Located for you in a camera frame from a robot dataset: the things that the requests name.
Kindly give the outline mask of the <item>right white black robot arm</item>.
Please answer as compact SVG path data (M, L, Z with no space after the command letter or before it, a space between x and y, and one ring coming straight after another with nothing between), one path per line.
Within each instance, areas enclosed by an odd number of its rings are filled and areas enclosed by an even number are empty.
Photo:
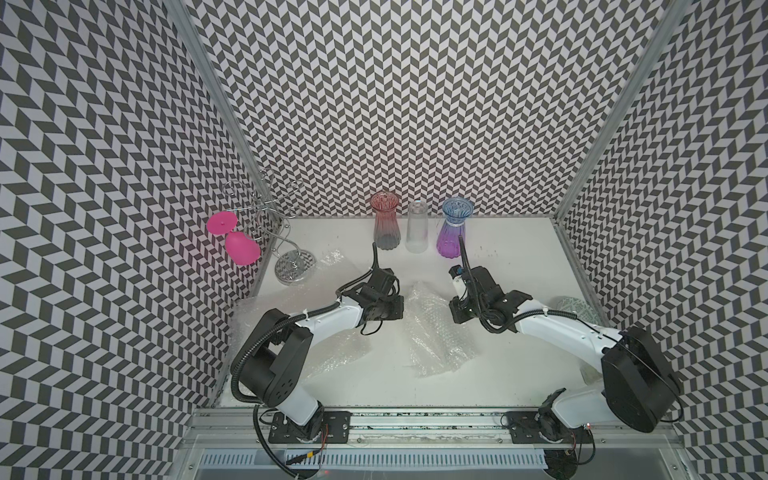
M539 406L534 420L543 441L559 443L579 428L615 420L650 433L680 399L682 384L647 330L600 326L527 293L504 292L484 267L455 265L449 274L456 291L449 302L455 323L476 319L491 334L544 340L598 372L595 383L560 388Z

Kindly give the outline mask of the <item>purple blue tumbler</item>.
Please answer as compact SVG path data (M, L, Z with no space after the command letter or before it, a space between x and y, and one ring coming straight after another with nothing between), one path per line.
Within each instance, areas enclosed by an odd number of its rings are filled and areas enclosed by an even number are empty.
M462 197L448 198L443 202L443 224L438 234L436 248L444 258L458 258L461 254L459 238L466 238L465 222L473 214L474 203Z

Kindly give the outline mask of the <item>red black ribbed vase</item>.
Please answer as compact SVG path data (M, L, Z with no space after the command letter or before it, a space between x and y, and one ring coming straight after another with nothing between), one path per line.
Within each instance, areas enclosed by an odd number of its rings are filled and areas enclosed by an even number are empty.
M400 244L399 204L400 197L389 191L376 192L370 199L375 213L374 242L382 250L393 250Z

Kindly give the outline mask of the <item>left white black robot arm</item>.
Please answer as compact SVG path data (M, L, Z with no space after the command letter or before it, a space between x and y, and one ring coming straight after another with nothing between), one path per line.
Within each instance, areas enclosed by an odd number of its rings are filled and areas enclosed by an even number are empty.
M300 384L310 349L340 332L404 314L399 279L390 268L373 266L336 294L334 303L316 310L267 311L230 366L233 397L277 410L302 440L314 440L324 430L324 406Z

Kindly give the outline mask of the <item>clear bubble wrap sheet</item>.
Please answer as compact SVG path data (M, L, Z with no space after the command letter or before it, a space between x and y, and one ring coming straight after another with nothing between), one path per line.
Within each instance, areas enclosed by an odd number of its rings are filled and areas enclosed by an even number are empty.
M241 349L266 311L276 308L292 315L327 306L336 300L336 288L362 273L363 270L341 251L332 250L317 259L310 277L304 282L240 301L233 317L233 351ZM368 338L355 329L345 330L311 348L301 378L314 379L348 367L371 352L372 344Z
M425 282L405 295L403 332L417 378L456 372L480 354L468 328L453 322L449 301Z

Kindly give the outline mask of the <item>clear ribbed glass vase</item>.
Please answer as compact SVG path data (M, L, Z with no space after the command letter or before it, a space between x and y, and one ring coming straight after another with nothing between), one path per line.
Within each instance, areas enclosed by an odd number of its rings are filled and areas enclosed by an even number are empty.
M421 254L428 247L428 212L425 200L414 200L408 206L406 248L413 254Z

